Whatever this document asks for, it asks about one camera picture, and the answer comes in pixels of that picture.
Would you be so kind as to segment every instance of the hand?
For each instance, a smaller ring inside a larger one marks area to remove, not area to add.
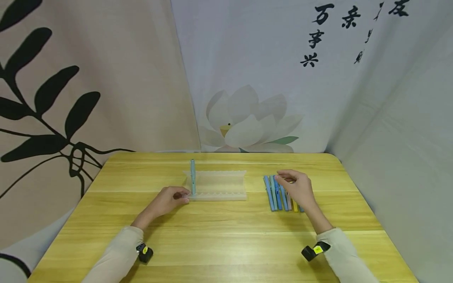
[[[295,170],[279,170],[276,181],[303,209],[316,205],[311,180],[307,174]]]
[[[188,203],[189,199],[186,198],[188,194],[190,191],[184,187],[164,187],[145,210],[157,218],[177,206]]]
[[[189,203],[190,191],[184,187],[164,187],[152,202],[137,216],[131,226],[145,230],[159,216],[169,213],[177,206]]]

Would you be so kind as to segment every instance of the fabric wall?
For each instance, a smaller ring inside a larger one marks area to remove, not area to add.
[[[172,0],[202,150],[323,152],[373,29],[408,18],[382,2]]]
[[[200,144],[169,1],[0,14],[0,282],[24,282],[113,152]]]
[[[410,7],[406,21],[376,30],[388,44],[370,58],[328,151],[419,281],[444,283],[453,277],[453,3]]]

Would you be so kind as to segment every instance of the pen rack slot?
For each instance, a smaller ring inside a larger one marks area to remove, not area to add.
[[[192,191],[190,171],[184,171],[187,176],[185,187]],[[196,171],[196,193],[189,195],[191,201],[244,201],[247,194],[244,188],[246,171]]]

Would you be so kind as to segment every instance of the light blue pen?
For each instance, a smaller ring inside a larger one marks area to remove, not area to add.
[[[282,185],[280,185],[280,194],[282,195],[282,199],[283,199],[284,211],[289,211],[288,202],[286,200],[286,191]]]
[[[270,205],[270,211],[276,211],[274,207],[274,201],[272,200],[272,192],[270,190],[270,184],[269,184],[269,178],[267,176],[264,176],[264,183],[266,184],[266,191],[267,191],[267,196],[269,198],[269,205]]]
[[[269,182],[270,182],[270,190],[272,192],[272,201],[274,203],[274,209],[277,210],[277,193],[275,190],[275,185],[274,182],[272,181],[274,178],[269,177]]]
[[[192,195],[197,192],[195,188],[195,159],[190,160],[190,177],[192,178]]]
[[[275,195],[277,196],[277,206],[278,206],[279,210],[282,210],[282,200],[280,197],[279,184],[275,181],[274,178],[275,178],[275,175],[272,176],[272,183],[275,186]]]

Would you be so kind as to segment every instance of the black chinese character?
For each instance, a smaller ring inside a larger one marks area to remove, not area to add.
[[[310,45],[310,47],[311,47],[312,49],[316,46],[316,44],[317,44],[318,42],[321,41],[321,35],[323,35],[323,34],[324,34],[324,32],[319,31],[319,29],[318,29],[317,32],[315,32],[315,33],[313,33],[313,34],[310,34],[311,37],[312,37],[312,39],[309,40],[308,42],[312,43],[312,45]]]
[[[352,9],[348,11],[349,16],[342,18],[343,20],[346,21],[345,23],[343,23],[341,25],[342,27],[346,26],[346,28],[348,29],[351,26],[351,24],[352,24],[353,27],[356,26],[356,23],[354,23],[354,18],[357,18],[357,17],[361,16],[360,14],[357,14],[357,10],[358,9],[357,9],[357,7],[355,5],[352,6]]]
[[[319,25],[322,25],[329,17],[329,14],[326,13],[326,10],[328,8],[333,8],[333,7],[335,7],[333,4],[326,4],[324,6],[314,7],[317,12],[321,12],[321,13],[316,17],[316,20],[313,21],[312,23],[317,22]]]
[[[393,8],[392,11],[389,12],[389,15],[393,13],[394,15],[398,15],[400,17],[402,16],[409,16],[408,13],[404,12],[403,9],[406,7],[406,5],[403,5],[404,3],[409,2],[409,0],[401,0],[401,1],[395,1],[395,7]]]
[[[314,67],[314,63],[312,61],[318,62],[318,59],[315,59],[317,56],[318,54],[316,52],[314,52],[313,55],[304,55],[305,61],[302,61],[300,63],[303,64],[304,67],[306,67],[308,63],[310,63],[310,65]]]
[[[365,43],[368,43],[368,40],[370,40],[371,33],[373,32],[373,29],[370,29],[368,31],[368,38],[366,39]]]
[[[377,12],[376,17],[375,17],[373,20],[377,21],[377,18],[379,18],[379,14],[381,13],[382,6],[383,6],[383,5],[384,5],[384,2],[382,2],[382,3],[379,4],[379,7],[380,7],[379,12]]]
[[[354,62],[354,64],[360,63],[360,60],[362,60],[362,55],[363,55],[363,51],[360,51],[359,55],[357,55],[357,58],[356,58],[356,61]]]

